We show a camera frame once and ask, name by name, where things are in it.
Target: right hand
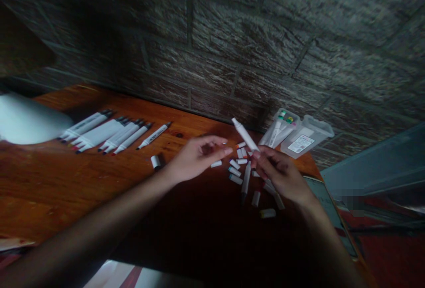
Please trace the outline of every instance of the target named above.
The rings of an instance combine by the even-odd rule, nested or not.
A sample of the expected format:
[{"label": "right hand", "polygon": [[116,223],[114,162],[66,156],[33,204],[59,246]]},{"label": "right hand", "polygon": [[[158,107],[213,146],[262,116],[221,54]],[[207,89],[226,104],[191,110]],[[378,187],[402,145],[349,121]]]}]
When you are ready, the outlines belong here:
[{"label": "right hand", "polygon": [[295,164],[286,154],[267,146],[258,146],[254,151],[251,167],[264,179],[270,179],[276,191],[300,205],[307,205],[315,199]]}]

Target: hand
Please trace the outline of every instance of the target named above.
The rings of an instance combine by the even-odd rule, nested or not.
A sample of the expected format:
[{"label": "hand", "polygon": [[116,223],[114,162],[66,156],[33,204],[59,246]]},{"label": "hand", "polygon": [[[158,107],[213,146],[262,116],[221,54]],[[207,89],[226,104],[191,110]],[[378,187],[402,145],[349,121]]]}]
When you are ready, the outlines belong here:
[{"label": "hand", "polygon": [[307,182],[301,176],[289,156],[267,146],[258,146],[254,151],[251,167],[264,179],[271,179],[274,188],[282,196],[300,205],[315,199]]},{"label": "hand", "polygon": [[233,152],[232,148],[224,147],[224,143],[227,139],[215,135],[192,138],[162,170],[176,184],[191,180]]}]

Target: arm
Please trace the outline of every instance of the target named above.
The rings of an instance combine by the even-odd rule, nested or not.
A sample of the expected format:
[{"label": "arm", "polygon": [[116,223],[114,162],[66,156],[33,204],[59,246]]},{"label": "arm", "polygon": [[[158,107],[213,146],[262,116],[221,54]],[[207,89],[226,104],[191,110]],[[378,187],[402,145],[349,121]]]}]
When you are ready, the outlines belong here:
[{"label": "arm", "polygon": [[274,149],[259,146],[252,167],[270,178],[276,191],[300,210],[313,243],[314,258],[330,287],[366,287],[328,215],[291,159]]},{"label": "arm", "polygon": [[[0,286],[82,287],[127,233],[176,184],[230,154],[226,139],[194,138],[160,172],[78,220],[7,268]],[[218,149],[211,153],[211,148]]]}]

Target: brown wood surface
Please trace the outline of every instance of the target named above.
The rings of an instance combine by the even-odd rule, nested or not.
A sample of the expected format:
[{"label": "brown wood surface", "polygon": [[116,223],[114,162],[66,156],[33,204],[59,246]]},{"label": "brown wood surface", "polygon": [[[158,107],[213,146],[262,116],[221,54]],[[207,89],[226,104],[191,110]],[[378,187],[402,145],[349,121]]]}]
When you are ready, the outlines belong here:
[{"label": "brown wood surface", "polygon": [[[216,134],[228,138],[232,147],[241,142],[232,125],[91,85],[75,85],[36,100],[78,120],[110,108],[116,116],[154,122],[150,133],[169,121],[173,124],[149,146],[135,150],[146,133],[115,157],[102,156],[96,149],[76,155],[58,141],[30,146],[0,142],[3,236],[45,241],[153,174],[151,156],[162,154],[167,163],[192,137]],[[261,138],[258,133],[250,134],[256,142]],[[322,180],[310,153],[294,162],[304,175]],[[275,280],[283,273],[302,277],[309,245],[292,203],[284,199],[286,210],[275,219],[261,220],[259,209],[276,208],[273,199],[262,194],[259,209],[251,206],[253,192],[261,183],[251,177],[241,207],[240,186],[228,179],[228,167],[224,161],[175,187],[113,257],[203,280]],[[363,259],[356,264],[373,282]]]}]

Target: left hand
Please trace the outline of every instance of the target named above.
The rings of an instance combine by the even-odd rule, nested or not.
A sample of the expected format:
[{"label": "left hand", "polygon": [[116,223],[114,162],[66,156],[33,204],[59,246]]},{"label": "left hand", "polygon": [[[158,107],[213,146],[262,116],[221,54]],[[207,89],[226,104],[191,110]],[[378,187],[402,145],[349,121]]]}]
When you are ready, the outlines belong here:
[{"label": "left hand", "polygon": [[233,152],[232,148],[224,147],[225,143],[227,139],[216,135],[192,138],[162,170],[175,184],[191,180]]}]

